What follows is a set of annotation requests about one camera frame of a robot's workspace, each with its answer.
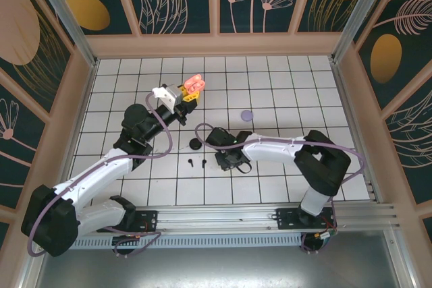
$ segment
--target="orange object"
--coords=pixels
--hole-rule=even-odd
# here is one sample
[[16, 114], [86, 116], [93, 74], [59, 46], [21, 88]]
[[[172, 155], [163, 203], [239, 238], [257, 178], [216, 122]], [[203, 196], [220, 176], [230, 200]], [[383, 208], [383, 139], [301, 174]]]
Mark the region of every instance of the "orange object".
[[195, 92], [204, 90], [205, 81], [200, 74], [196, 74], [195, 76], [189, 78], [184, 83], [184, 88], [187, 90], [188, 94], [193, 94]]

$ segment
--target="robotic arm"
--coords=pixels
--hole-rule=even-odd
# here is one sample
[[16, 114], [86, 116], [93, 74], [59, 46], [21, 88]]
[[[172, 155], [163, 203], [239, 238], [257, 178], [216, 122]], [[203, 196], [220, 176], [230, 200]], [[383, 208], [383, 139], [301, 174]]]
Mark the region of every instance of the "robotic arm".
[[249, 164], [250, 161], [294, 163], [310, 185], [298, 210], [298, 220], [307, 226], [321, 213], [329, 199], [338, 194], [351, 159], [345, 152], [335, 148], [294, 143], [307, 141], [333, 144], [327, 136], [316, 130], [310, 131], [305, 137], [273, 138], [280, 142], [264, 142], [264, 139], [272, 138], [246, 131], [241, 131], [235, 137], [223, 128], [216, 127], [207, 137], [206, 143], [229, 146], [256, 140], [255, 143], [238, 148], [218, 150], [215, 154], [217, 164], [225, 171]]
[[[199, 91], [189, 94], [183, 86], [177, 88], [163, 85], [153, 89], [153, 94], [163, 103], [156, 109], [156, 113], [166, 125], [176, 120], [185, 125], [187, 114], [193, 112], [199, 100]], [[41, 185], [33, 191], [21, 227], [22, 233], [27, 236], [47, 204], [65, 188], [69, 188], [75, 180], [85, 176], [76, 187], [50, 207], [36, 229], [33, 240], [50, 255], [59, 256], [67, 251], [78, 236], [107, 226], [129, 231], [134, 222], [135, 206], [120, 196], [113, 196], [102, 204], [85, 207], [112, 181], [132, 172], [144, 162], [144, 159], [125, 157], [112, 161], [112, 158], [149, 155], [153, 150], [149, 141], [163, 131], [157, 118], [141, 104], [134, 104], [126, 109], [121, 126], [123, 130], [119, 140], [100, 161], [51, 189]], [[104, 165], [90, 172], [101, 163]]]
[[[196, 85], [202, 90], [204, 82], [200, 79], [193, 80], [190, 88]], [[193, 112], [199, 100], [199, 90], [194, 89], [192, 94], [188, 90], [184, 86], [177, 88], [166, 85], [153, 89], [153, 94], [163, 103], [155, 111], [166, 125], [175, 120], [182, 125], [186, 124], [187, 114]], [[102, 204], [85, 207], [112, 181], [139, 167], [144, 159], [131, 159], [127, 156], [148, 156], [153, 150], [149, 141], [163, 131], [163, 126], [154, 114], [149, 113], [141, 104], [126, 109], [121, 126], [123, 129], [119, 140], [99, 162], [53, 188], [41, 185], [33, 191], [21, 230], [30, 236], [41, 212], [52, 204], [36, 227], [33, 237], [33, 241], [50, 255], [63, 254], [77, 237], [104, 227], [131, 232], [139, 213], [136, 212], [135, 205], [125, 198], [113, 196]], [[262, 139], [273, 139], [274, 142], [264, 142]], [[294, 163], [310, 185], [296, 215], [296, 221], [307, 228], [316, 221], [330, 197], [338, 193], [351, 160], [337, 148], [295, 144], [296, 140], [333, 144], [318, 131], [310, 131], [305, 137], [280, 139], [245, 131], [235, 137], [220, 127], [214, 128], [205, 142], [212, 146], [245, 143], [237, 148], [217, 150], [215, 158], [224, 171], [243, 164], [250, 166], [251, 161]], [[77, 179], [80, 182], [73, 187], [72, 183]], [[68, 188], [69, 191], [59, 197]]]

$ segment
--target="floor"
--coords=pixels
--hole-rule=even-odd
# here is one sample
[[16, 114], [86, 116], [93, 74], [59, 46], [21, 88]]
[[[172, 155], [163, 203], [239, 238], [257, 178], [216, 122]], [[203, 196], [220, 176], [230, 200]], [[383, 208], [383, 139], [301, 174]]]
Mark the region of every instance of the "floor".
[[[101, 60], [76, 146], [75, 176], [112, 148], [122, 129], [124, 110], [144, 104], [161, 84], [179, 85], [202, 74], [206, 89], [186, 126], [170, 125], [174, 149], [163, 159], [146, 161], [114, 181], [92, 203], [121, 194], [137, 206], [299, 202], [308, 184], [293, 165], [258, 162], [243, 175], [222, 171], [214, 150], [188, 147], [193, 129], [203, 121], [233, 134], [253, 130], [266, 136], [302, 136], [318, 129], [336, 144], [354, 148], [335, 80], [325, 56], [185, 57]], [[251, 109], [251, 122], [240, 114]], [[165, 134], [151, 143], [154, 152], [168, 146]], [[348, 169], [359, 168], [352, 157]], [[192, 159], [194, 166], [188, 163]], [[345, 183], [335, 200], [369, 200], [362, 175]]]
[[317, 255], [296, 246], [149, 249], [124, 260], [69, 250], [43, 262], [38, 288], [399, 287], [380, 232], [340, 232]]

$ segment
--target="purple disc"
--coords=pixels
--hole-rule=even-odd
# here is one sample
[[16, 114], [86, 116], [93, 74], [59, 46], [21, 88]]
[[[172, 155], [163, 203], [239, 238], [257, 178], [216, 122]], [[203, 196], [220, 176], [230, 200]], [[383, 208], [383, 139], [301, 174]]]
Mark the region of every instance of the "purple disc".
[[254, 114], [252, 111], [245, 110], [242, 112], [242, 119], [244, 121], [252, 121], [253, 118], [254, 118]]

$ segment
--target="yellow bracket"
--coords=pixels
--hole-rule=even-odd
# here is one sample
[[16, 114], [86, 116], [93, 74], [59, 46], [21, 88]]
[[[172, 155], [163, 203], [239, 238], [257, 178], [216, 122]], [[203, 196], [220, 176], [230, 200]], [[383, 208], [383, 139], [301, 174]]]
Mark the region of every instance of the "yellow bracket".
[[183, 100], [189, 103], [190, 101], [196, 99], [196, 103], [200, 103], [200, 92], [194, 92], [193, 94], [188, 94], [188, 91], [184, 86], [180, 86], [179, 89], [183, 92]]

